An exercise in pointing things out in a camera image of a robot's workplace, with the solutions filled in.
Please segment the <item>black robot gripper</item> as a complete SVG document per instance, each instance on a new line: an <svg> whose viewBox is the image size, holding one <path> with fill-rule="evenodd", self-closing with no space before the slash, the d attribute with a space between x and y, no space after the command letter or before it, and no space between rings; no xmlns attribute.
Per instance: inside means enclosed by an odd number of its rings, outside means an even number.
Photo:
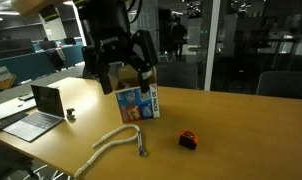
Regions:
<svg viewBox="0 0 302 180"><path fill-rule="evenodd" d="M87 45L83 46L85 66L84 78L98 78L103 93L110 94L113 91L108 76L112 63L123 62L132 65L138 72L138 80L141 91L149 91L148 78L152 75L152 68L158 63L157 53L152 37L147 30L138 30L131 39L131 34L126 30L128 25L122 27L120 24L96 25L89 20L83 20L84 36ZM141 48L143 58L134 51L134 44Z"/></svg>

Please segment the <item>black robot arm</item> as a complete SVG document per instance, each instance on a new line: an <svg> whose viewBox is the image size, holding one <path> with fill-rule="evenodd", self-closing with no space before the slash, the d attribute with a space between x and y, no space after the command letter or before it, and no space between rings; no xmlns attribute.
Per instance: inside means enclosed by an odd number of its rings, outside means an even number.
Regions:
<svg viewBox="0 0 302 180"><path fill-rule="evenodd" d="M82 48L85 71L97 78L105 95L113 91L109 78L112 63L122 62L137 71L143 93L149 91L148 79L158 63L148 30L130 32L125 0L73 0L90 41Z"/></svg>

